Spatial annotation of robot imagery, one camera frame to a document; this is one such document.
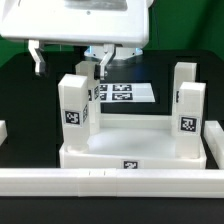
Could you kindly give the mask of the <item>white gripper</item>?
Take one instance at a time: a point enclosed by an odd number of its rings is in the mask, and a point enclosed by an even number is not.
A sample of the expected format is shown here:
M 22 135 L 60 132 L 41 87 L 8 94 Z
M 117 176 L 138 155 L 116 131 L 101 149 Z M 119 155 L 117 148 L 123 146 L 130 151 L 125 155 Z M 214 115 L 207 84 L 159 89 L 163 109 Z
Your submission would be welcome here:
M 148 43 L 149 7 L 150 0 L 0 0 L 0 36 L 29 40 L 37 76 L 46 73 L 41 41 L 104 44 L 104 56 L 94 70 L 94 79 L 104 80 L 115 45 L 143 47 Z

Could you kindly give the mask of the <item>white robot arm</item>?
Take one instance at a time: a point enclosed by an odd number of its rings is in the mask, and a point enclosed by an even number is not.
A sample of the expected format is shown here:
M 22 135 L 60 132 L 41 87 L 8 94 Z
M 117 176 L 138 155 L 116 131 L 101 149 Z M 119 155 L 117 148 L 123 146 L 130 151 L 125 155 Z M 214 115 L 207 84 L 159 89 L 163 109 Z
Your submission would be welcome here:
M 143 48 L 149 41 L 154 0 L 0 0 L 0 36 L 26 41 L 35 73 L 46 71 L 46 44 L 101 46 L 94 77 L 104 79 L 119 48 Z

